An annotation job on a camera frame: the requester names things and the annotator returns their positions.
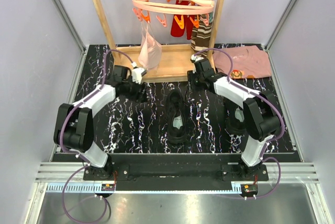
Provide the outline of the brown striped hanging sock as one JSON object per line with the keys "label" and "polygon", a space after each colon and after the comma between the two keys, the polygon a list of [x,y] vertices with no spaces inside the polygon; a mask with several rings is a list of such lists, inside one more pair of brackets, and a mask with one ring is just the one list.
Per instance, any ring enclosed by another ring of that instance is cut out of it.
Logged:
{"label": "brown striped hanging sock", "polygon": [[202,14],[199,18],[199,26],[193,27],[191,34],[191,48],[194,52],[204,50],[209,47],[211,31],[213,25],[212,13]]}

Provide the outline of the left orange connector box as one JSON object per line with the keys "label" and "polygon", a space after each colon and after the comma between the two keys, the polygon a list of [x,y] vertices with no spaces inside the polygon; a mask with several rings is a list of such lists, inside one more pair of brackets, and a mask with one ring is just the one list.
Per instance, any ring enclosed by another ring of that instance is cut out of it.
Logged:
{"label": "left orange connector box", "polygon": [[101,185],[101,191],[115,191],[115,184],[114,183],[102,183]]}

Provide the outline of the pink folded t-shirt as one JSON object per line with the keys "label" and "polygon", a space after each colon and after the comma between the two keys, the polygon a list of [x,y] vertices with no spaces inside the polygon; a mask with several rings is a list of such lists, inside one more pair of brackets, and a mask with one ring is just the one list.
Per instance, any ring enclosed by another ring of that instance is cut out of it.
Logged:
{"label": "pink folded t-shirt", "polygon": [[223,49],[232,58],[232,79],[258,79],[271,77],[268,54],[257,46],[243,46]]}

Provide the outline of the black shoe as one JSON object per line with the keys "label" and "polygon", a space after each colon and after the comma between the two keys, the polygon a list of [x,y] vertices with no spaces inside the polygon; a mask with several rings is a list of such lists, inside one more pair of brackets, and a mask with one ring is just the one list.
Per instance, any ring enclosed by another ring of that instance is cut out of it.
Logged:
{"label": "black shoe", "polygon": [[227,110],[226,130],[230,135],[244,135],[246,128],[244,124],[244,115],[240,107],[225,98],[225,108]]}
{"label": "black shoe", "polygon": [[186,141],[186,111],[185,102],[179,90],[173,89],[165,100],[165,115],[167,116],[167,140],[172,144]]}

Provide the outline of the right orange connector box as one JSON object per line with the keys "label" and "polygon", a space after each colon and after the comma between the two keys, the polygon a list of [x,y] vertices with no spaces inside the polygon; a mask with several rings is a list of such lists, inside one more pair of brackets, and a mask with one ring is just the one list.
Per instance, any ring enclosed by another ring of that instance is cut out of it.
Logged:
{"label": "right orange connector box", "polygon": [[243,194],[257,194],[258,193],[258,185],[257,184],[243,184],[242,185],[242,193]]}

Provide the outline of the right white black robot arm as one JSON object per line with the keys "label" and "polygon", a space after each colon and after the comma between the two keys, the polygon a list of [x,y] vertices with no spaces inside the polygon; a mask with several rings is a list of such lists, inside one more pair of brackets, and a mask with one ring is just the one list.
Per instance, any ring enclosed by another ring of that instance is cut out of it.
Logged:
{"label": "right white black robot arm", "polygon": [[236,172],[243,180],[250,180],[260,168],[265,146],[282,137],[285,124],[274,105],[270,92],[259,92],[242,86],[230,76],[216,73],[207,58],[191,56],[194,69],[188,71],[191,88],[205,89],[234,103],[242,111],[242,123],[248,139]]}

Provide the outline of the pink round clip hanger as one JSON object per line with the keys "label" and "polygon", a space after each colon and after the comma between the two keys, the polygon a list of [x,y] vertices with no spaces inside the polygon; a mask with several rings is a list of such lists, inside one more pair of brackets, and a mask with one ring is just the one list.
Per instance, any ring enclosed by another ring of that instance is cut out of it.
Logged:
{"label": "pink round clip hanger", "polygon": [[162,14],[157,20],[167,26],[166,15],[179,15],[176,18],[180,28],[184,26],[185,15],[202,15],[214,11],[215,1],[213,0],[132,0],[133,12],[139,21],[151,23],[151,13]]}

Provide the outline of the pink hanging bra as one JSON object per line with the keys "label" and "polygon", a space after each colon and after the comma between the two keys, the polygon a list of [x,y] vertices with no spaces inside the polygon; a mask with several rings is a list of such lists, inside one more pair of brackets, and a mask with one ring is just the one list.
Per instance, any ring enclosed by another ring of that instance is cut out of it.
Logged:
{"label": "pink hanging bra", "polygon": [[154,70],[160,64],[162,46],[154,38],[151,26],[146,21],[142,22],[141,29],[141,50],[138,56],[138,61],[146,70]]}

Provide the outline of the red hanging sock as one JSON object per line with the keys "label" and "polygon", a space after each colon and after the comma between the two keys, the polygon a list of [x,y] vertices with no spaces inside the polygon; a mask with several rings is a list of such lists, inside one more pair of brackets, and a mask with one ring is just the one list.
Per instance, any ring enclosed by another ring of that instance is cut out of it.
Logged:
{"label": "red hanging sock", "polygon": [[171,27],[172,37],[182,37],[186,34],[186,39],[191,40],[194,15],[174,15]]}

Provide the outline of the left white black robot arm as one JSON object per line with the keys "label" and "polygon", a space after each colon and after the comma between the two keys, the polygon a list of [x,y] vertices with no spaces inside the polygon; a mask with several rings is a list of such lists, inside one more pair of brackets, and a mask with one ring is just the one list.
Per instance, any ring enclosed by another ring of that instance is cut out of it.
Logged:
{"label": "left white black robot arm", "polygon": [[91,93],[72,104],[62,104],[58,109],[54,143],[64,152],[74,153],[92,167],[101,180],[109,179],[113,167],[108,154],[95,143],[94,117],[107,104],[119,96],[139,103],[147,101],[144,68],[132,69],[116,65],[109,79],[103,80]]}

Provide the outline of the black marble pattern mat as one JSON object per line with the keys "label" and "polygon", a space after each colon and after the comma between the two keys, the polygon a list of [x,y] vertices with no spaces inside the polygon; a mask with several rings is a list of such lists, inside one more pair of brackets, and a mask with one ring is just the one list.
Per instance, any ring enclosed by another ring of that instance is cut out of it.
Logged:
{"label": "black marble pattern mat", "polygon": [[[72,88],[77,101],[101,82],[103,77],[103,54],[109,50],[106,44],[87,46],[85,62],[76,77],[79,81]],[[276,98],[277,87],[271,77],[261,79],[239,79],[236,82],[261,92],[270,91]],[[224,99],[209,91],[189,92],[186,82],[149,83],[148,102],[135,103],[123,97],[105,106],[94,118],[95,142],[105,152],[113,153],[241,153],[245,149],[247,135],[231,135],[225,122],[228,111]],[[168,93],[179,90],[186,100],[186,142],[168,142],[167,117],[163,108]],[[285,123],[285,133],[267,147],[265,153],[277,156],[280,162],[300,162],[293,133],[289,133]]]}

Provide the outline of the orange connector box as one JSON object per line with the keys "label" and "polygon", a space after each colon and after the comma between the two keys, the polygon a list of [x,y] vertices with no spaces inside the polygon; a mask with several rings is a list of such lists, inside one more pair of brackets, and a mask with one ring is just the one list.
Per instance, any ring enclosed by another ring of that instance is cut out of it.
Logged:
{"label": "orange connector box", "polygon": [[115,184],[114,183],[102,183],[101,185],[101,191],[115,191]]}
{"label": "orange connector box", "polygon": [[243,194],[257,194],[258,193],[258,185],[257,184],[243,184],[242,185],[242,193]]}

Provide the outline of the wooden drying rack frame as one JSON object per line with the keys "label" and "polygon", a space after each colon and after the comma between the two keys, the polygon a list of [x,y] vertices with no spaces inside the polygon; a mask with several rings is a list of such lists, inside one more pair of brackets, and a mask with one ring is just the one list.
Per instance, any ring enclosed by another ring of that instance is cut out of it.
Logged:
{"label": "wooden drying rack frame", "polygon": [[[216,0],[214,5],[214,20],[210,38],[210,50],[207,53],[207,59],[213,63],[213,50],[218,26],[220,23],[222,7],[224,0]],[[149,71],[146,82],[180,82],[186,81],[187,71],[193,68],[191,64],[191,46],[188,44],[169,44],[162,47],[162,58],[159,66]]]}

